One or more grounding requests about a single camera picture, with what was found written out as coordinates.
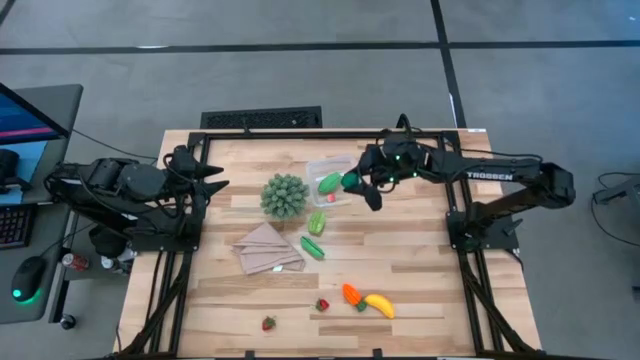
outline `yellow banana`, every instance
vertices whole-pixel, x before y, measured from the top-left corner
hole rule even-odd
[[[393,304],[386,297],[378,294],[370,294],[364,298],[364,302],[380,310],[384,316],[389,319],[393,319],[395,316],[393,312]]]

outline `gray desk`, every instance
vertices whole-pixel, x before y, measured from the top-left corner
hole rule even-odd
[[[16,92],[60,125],[69,130],[73,128],[80,104],[82,86],[49,86],[17,90]],[[57,162],[64,159],[67,145],[68,140],[53,140],[47,144],[45,153],[31,180],[34,185],[33,193],[25,193],[23,202],[43,203],[50,201],[49,195],[42,186],[42,180]],[[40,294],[33,303],[18,304],[11,296],[11,280],[18,266],[26,258],[40,255],[44,249],[64,235],[70,212],[69,208],[63,204],[39,206],[37,211],[29,246],[0,251],[0,271],[2,272],[0,275],[0,323],[38,320],[44,314],[49,299],[51,284],[60,257],[60,246],[54,246],[44,256],[47,265],[40,285]]]

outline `beige napkin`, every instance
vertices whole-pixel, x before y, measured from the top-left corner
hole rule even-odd
[[[245,274],[272,269],[283,265],[284,269],[302,271],[304,259],[269,223],[260,225],[237,243],[233,253],[240,257]]]

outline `green cucumber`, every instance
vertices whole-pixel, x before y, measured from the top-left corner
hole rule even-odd
[[[318,193],[326,195],[336,191],[340,179],[342,179],[342,175],[339,172],[327,175],[318,185]]]
[[[317,260],[324,259],[324,251],[306,236],[300,237],[302,248]]]

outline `clear plastic container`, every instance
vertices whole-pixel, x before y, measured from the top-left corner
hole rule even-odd
[[[307,163],[307,183],[309,184],[309,192],[313,204],[317,207],[349,204],[353,195],[345,193],[341,185],[338,185],[338,189],[334,192],[336,201],[332,203],[327,200],[327,195],[318,193],[318,185],[327,175],[333,174],[334,172],[339,172],[340,175],[344,176],[344,174],[353,169],[357,163],[353,155],[340,155],[324,160],[309,161]]]

